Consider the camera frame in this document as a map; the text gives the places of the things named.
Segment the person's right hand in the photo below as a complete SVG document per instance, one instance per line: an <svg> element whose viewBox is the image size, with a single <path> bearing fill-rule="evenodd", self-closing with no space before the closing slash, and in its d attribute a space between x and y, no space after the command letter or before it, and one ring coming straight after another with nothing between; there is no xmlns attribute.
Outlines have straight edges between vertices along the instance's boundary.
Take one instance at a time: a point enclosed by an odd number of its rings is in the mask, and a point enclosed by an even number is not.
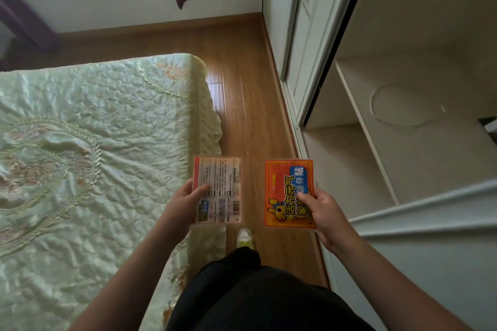
<svg viewBox="0 0 497 331"><path fill-rule="evenodd" d="M320 240L328 251L339 257L359 236L331 195L316 187L312 196L320 202L320 209L311 211Z"/></svg>

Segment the person's left hand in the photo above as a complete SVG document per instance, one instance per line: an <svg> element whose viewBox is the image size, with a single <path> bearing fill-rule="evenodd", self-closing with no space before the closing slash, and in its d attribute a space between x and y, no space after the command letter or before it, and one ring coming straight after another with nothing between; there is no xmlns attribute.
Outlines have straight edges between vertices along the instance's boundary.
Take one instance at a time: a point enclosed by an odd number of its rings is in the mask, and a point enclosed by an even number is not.
<svg viewBox="0 0 497 331"><path fill-rule="evenodd" d="M193 178L187 180L168 201L160 220L171 229L178 240L185 238L190 226L195 222L196 209L199 203L193 202Z"/></svg>

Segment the white printed-back heat pack packet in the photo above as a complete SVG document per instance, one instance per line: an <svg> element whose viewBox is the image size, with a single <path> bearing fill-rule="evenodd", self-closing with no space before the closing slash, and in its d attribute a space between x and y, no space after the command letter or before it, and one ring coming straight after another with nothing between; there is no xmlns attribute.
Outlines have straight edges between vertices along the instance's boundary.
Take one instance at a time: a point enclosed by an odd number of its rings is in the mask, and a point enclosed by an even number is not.
<svg viewBox="0 0 497 331"><path fill-rule="evenodd" d="M196 157L193 189L209 192L196 206L196 225L239 224L242 217L242 162L237 157Z"/></svg>

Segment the orange heat pack packet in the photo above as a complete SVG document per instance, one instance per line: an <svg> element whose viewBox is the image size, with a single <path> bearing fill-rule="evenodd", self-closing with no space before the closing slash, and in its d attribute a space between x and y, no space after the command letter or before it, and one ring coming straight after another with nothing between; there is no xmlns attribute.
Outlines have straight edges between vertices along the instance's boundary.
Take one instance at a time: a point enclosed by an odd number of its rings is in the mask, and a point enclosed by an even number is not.
<svg viewBox="0 0 497 331"><path fill-rule="evenodd" d="M265 162L264 224L267 227L316 230L312 213L298 193L314 193L311 159Z"/></svg>

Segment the person's left forearm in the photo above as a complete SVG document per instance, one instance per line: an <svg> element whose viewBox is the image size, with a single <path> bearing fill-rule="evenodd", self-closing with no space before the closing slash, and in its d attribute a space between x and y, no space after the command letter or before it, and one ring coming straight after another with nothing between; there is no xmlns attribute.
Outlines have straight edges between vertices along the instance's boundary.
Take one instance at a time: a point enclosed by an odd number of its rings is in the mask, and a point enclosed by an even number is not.
<svg viewBox="0 0 497 331"><path fill-rule="evenodd" d="M67 331L138 331L172 251L191 216L164 214Z"/></svg>

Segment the person's right forearm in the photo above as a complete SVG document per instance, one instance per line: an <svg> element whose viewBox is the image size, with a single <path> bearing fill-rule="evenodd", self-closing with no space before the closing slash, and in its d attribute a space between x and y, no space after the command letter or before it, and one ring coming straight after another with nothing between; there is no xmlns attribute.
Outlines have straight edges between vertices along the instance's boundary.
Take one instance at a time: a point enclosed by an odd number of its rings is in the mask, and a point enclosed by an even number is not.
<svg viewBox="0 0 497 331"><path fill-rule="evenodd" d="M320 230L319 235L388 331L473 331L409 280L353 229L341 234Z"/></svg>

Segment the person's white shoe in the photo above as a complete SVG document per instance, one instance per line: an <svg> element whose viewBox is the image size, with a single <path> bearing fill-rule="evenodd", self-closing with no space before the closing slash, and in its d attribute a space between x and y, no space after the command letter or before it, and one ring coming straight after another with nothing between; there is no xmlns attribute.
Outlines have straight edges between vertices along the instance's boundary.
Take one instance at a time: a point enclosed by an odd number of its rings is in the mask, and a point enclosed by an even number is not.
<svg viewBox="0 0 497 331"><path fill-rule="evenodd" d="M248 228L239 229L239 232L237 234L236 247L237 248L248 247L251 250L254 251L256 250L252 233Z"/></svg>

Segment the bed with pale green quilt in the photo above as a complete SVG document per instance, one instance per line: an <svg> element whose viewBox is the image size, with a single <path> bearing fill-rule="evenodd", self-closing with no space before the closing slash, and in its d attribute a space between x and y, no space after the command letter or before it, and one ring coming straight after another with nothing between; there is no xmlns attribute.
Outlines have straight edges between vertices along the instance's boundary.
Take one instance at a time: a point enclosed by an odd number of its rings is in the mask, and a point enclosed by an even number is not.
<svg viewBox="0 0 497 331"><path fill-rule="evenodd" d="M0 331L65 331L220 155L187 53L0 72Z"/></svg>

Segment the person's black trousers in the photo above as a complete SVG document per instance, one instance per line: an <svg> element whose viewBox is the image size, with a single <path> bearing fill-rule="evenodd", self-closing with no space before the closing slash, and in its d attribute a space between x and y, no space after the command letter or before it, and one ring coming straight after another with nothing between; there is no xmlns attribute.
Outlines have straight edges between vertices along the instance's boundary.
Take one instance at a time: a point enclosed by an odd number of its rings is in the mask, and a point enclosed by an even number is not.
<svg viewBox="0 0 497 331"><path fill-rule="evenodd" d="M240 247L205 265L165 331L375 331L333 291L261 264Z"/></svg>

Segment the white wardrobe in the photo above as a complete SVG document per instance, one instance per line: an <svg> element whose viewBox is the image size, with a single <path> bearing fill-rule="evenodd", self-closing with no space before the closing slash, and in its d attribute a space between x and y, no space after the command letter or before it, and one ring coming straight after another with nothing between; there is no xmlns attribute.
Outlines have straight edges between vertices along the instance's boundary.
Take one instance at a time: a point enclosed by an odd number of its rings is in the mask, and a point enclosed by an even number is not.
<svg viewBox="0 0 497 331"><path fill-rule="evenodd" d="M298 154L357 232L497 331L497 0L350 0L303 122Z"/></svg>

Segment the white sliding wardrobe door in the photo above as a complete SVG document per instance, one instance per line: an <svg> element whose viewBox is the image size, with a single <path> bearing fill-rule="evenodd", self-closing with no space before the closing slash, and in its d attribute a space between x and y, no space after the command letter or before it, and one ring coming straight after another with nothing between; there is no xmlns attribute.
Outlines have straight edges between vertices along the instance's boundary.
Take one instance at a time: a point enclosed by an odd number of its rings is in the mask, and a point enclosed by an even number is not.
<svg viewBox="0 0 497 331"><path fill-rule="evenodd" d="M303 125L350 0L263 0L278 79L293 124Z"/></svg>

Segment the dark purple curtain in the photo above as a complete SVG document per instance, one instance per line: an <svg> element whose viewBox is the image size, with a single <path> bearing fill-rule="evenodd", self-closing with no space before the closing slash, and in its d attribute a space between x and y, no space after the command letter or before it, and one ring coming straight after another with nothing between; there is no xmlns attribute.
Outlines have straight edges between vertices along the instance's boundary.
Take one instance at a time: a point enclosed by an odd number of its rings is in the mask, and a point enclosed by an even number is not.
<svg viewBox="0 0 497 331"><path fill-rule="evenodd" d="M30 48L51 53L61 47L59 35L24 0L0 0L0 22Z"/></svg>

